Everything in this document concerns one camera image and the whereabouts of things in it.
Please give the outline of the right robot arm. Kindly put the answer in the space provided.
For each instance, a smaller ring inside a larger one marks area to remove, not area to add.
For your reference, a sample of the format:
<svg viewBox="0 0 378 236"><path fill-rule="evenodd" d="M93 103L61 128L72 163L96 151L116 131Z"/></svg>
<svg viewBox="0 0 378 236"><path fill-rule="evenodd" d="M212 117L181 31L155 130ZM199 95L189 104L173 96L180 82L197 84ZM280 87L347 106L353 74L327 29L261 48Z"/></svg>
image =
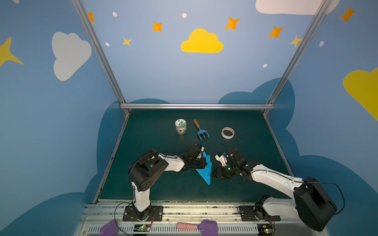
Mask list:
<svg viewBox="0 0 378 236"><path fill-rule="evenodd" d="M220 165L212 172L213 177L230 180L239 176L269 186L288 197L278 199L264 195L251 208L238 209L244 219L273 222L288 217L301 220L312 230L322 231L330 219L339 214L323 183L314 178L296 178L263 164L247 162L237 149L219 152L215 159Z"/></svg>

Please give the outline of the cyan paper sheet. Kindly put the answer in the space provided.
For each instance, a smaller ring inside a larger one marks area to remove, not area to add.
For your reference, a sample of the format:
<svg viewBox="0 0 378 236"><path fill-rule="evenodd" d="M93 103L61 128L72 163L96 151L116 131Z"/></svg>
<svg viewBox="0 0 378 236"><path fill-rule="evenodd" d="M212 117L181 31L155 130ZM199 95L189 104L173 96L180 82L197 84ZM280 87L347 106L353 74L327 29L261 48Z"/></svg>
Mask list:
<svg viewBox="0 0 378 236"><path fill-rule="evenodd" d="M204 179L204 181L210 185L211 184L211 173L212 173L212 162L211 157L203 152L203 158L206 162L206 166L204 169L196 169L196 171L200 174L200 176Z"/></svg>

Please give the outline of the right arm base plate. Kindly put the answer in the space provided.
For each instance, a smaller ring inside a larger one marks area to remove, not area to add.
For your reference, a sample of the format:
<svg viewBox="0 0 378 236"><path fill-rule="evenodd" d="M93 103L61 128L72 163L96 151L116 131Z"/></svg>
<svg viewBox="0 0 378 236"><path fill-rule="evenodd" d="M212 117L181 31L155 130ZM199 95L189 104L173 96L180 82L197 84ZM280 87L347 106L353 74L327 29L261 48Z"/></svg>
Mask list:
<svg viewBox="0 0 378 236"><path fill-rule="evenodd" d="M278 215L269 215L261 206L239 206L242 221L281 221Z"/></svg>

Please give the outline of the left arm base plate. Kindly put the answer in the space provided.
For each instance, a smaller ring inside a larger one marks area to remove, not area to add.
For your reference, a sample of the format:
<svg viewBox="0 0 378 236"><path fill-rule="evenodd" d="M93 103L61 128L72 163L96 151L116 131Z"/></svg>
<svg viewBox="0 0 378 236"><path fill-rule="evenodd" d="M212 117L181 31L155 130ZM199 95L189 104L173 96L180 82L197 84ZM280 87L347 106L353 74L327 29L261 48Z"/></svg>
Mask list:
<svg viewBox="0 0 378 236"><path fill-rule="evenodd" d="M125 207L122 220L131 221L162 221L163 206L149 206L144 211L139 212L134 205Z"/></svg>

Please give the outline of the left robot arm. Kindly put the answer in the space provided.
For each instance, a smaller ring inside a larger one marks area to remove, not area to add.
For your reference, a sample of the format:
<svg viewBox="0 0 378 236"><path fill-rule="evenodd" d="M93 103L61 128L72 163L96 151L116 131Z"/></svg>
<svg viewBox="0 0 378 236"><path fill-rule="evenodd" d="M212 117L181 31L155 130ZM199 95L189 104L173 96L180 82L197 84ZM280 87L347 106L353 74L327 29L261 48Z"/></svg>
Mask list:
<svg viewBox="0 0 378 236"><path fill-rule="evenodd" d="M195 169L207 184L211 181L212 162L201 144L191 145L180 155L165 155L155 149L148 150L129 168L129 182L133 189L133 201L130 211L126 211L124 220L146 221L153 213L150 201L150 189L163 172L183 172Z"/></svg>

